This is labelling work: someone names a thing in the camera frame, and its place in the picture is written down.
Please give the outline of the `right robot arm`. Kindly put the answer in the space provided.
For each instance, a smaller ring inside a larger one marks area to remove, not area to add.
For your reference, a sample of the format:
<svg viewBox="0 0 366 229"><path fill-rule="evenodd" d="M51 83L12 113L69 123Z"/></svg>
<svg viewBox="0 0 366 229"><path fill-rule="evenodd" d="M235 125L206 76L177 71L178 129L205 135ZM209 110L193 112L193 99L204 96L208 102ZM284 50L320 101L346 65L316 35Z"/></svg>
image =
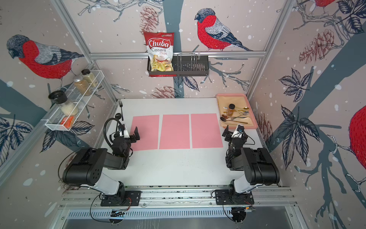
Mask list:
<svg viewBox="0 0 366 229"><path fill-rule="evenodd" d="M227 168L231 171L244 172L240 178L231 181L228 190L229 200L233 203L245 201L252 190L280 182L280 172L269 151L265 148L245 147L249 136L242 125L238 125L235 131L230 131L227 126L222 137L228 142Z"/></svg>

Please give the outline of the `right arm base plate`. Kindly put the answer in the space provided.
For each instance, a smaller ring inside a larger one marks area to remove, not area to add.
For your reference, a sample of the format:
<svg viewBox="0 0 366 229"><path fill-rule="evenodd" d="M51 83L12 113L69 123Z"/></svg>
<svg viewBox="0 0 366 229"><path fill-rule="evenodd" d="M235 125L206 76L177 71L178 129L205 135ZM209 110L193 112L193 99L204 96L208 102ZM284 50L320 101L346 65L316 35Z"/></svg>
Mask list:
<svg viewBox="0 0 366 229"><path fill-rule="evenodd" d="M252 193L229 193L227 189L216 189L212 197L215 198L217 205L254 205Z"/></svg>

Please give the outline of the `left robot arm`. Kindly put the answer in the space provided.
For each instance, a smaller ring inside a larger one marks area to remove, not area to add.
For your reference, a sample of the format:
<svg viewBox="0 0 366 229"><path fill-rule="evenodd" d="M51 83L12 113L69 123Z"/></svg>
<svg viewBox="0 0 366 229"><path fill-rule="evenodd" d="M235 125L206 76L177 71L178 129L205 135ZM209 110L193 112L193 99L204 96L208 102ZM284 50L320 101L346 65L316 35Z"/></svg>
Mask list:
<svg viewBox="0 0 366 229"><path fill-rule="evenodd" d="M103 135L106 148L82 148L66 167L60 180L69 186L86 187L100 193L102 207L137 206L140 191L126 191L121 181L116 181L103 173L103 169L125 170L133 155L132 144L140 140L138 128L129 134L123 115L118 113L104 123Z"/></svg>

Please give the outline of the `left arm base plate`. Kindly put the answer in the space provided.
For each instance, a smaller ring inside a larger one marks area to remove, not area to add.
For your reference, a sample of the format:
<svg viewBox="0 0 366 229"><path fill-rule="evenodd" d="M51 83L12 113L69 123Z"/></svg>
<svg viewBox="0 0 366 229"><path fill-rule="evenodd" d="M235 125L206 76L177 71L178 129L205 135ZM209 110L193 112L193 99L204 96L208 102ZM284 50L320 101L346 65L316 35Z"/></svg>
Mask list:
<svg viewBox="0 0 366 229"><path fill-rule="evenodd" d="M124 191L122 194L106 195L102 197L102 207L135 207L139 205L141 199L141 191Z"/></svg>

